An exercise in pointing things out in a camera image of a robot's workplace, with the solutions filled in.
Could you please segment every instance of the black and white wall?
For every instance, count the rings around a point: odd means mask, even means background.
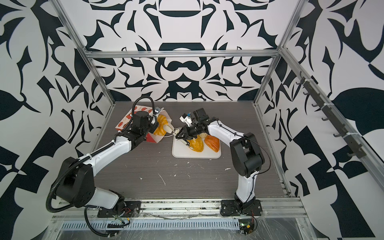
[[[287,45],[372,149],[383,158],[384,2],[310,0]],[[383,239],[384,192],[280,60],[260,99],[292,194],[319,239]]]
[[[110,107],[47,0],[0,0],[1,239],[32,239],[61,163],[91,151]]]
[[[89,51],[276,49],[298,0],[63,0]],[[253,100],[271,58],[97,59],[115,100]]]

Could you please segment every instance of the table surface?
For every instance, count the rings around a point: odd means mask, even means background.
[[[107,144],[116,133],[115,126],[132,108],[132,102],[116,102],[111,117],[101,136],[99,147]],[[140,102],[150,106],[149,102]],[[182,127],[183,113],[204,108],[210,117],[219,118],[236,131],[256,136],[268,151],[255,109],[250,101],[237,102],[156,102],[172,119],[174,127]],[[114,190],[126,198],[226,198],[237,189],[238,174],[233,167],[230,148],[222,143],[218,159],[188,159],[172,156],[172,137],[159,143],[143,142],[103,168],[95,177],[95,185]],[[268,156],[262,171],[270,164]],[[284,196],[279,177],[273,166],[257,176],[256,197]]]

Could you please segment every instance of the white tray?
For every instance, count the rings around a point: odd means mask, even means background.
[[[215,159],[221,156],[221,145],[218,152],[214,152],[203,139],[204,149],[202,152],[195,152],[190,149],[187,145],[173,137],[172,155],[179,158],[209,158]]]

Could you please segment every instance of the paper food box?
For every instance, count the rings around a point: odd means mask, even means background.
[[[152,107],[146,107],[146,106],[139,106],[139,105],[136,105],[135,107],[135,110],[134,110],[134,113],[137,113],[138,111],[145,111],[145,112],[148,112],[150,116],[153,116],[153,112],[152,112]],[[130,110],[126,115],[125,117],[123,117],[123,119],[119,122],[119,124],[115,127],[116,130],[122,130],[129,122],[129,120],[132,118],[132,110]],[[169,123],[172,122],[172,119],[169,117],[167,111],[165,111],[164,109],[160,111],[160,114],[161,115],[164,115],[166,118],[167,118],[167,121]],[[147,136],[147,142],[155,142],[155,143],[158,143],[160,142],[161,139],[163,139],[163,136],[157,136],[157,135],[154,135],[152,133],[148,133]]]

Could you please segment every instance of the white scrap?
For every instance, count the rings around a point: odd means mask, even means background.
[[[160,176],[160,174],[158,174]],[[160,176],[161,177],[161,176]],[[161,177],[161,180],[163,180],[164,186],[166,185],[164,179]]]

